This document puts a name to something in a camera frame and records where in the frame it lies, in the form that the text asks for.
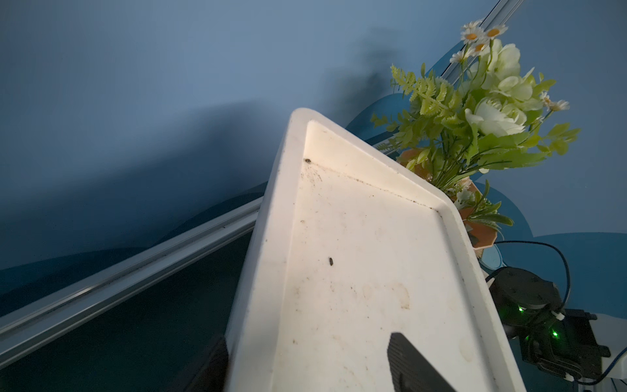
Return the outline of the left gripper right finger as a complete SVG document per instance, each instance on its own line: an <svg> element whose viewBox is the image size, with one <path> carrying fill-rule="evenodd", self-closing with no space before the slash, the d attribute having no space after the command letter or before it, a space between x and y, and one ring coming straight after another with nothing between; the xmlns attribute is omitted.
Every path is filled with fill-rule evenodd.
<svg viewBox="0 0 627 392"><path fill-rule="evenodd" d="M455 391L402 333L390 335L386 353L395 392Z"/></svg>

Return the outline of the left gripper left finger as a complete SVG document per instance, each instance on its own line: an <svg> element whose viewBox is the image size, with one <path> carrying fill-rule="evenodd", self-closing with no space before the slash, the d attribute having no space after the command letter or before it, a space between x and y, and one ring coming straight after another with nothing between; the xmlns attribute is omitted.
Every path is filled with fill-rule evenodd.
<svg viewBox="0 0 627 392"><path fill-rule="evenodd" d="M229 362L225 337L215 335L204 351L189 365L183 390L222 392Z"/></svg>

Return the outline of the white drawer cabinet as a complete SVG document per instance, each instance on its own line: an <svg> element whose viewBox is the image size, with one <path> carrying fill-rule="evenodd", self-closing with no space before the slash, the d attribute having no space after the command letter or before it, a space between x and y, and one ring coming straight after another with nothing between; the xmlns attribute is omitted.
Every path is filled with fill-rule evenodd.
<svg viewBox="0 0 627 392"><path fill-rule="evenodd" d="M391 391L393 333L455 390L525 388L452 201L297 109L233 303L225 389Z"/></svg>

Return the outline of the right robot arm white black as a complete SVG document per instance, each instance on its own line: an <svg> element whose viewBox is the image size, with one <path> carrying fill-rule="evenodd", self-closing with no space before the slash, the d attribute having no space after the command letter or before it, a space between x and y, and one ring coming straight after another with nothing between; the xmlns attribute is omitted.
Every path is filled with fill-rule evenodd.
<svg viewBox="0 0 627 392"><path fill-rule="evenodd" d="M500 266L485 279L506 336L519 341L524 362L570 382L578 391L626 382L626 321L567 307L566 288L528 270Z"/></svg>

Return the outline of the potted artificial flower plant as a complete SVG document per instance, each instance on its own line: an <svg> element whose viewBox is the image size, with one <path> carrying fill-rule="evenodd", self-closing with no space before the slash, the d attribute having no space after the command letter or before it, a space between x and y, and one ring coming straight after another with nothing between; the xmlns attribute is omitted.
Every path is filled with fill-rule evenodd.
<svg viewBox="0 0 627 392"><path fill-rule="evenodd" d="M460 69L454 82L393 67L391 86L409 106L395 116L371 118L391 133L386 147L398 153L398 163L454 203L477 252L493 246L513 221L473 176L538 166L566 154L579 136L567 123L542 131L548 118L570 105L550 97L553 80L522 72L520 50L502 42L506 30L503 24L465 24L462 47L450 60Z"/></svg>

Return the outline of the aluminium frame back rail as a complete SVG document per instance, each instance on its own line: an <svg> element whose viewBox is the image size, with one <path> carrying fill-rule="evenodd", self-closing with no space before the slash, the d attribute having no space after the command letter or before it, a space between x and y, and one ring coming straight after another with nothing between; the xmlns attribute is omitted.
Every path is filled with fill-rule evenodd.
<svg viewBox="0 0 627 392"><path fill-rule="evenodd" d="M1 360L253 232L238 303L397 259L343 129L459 1L4 1Z"/></svg>

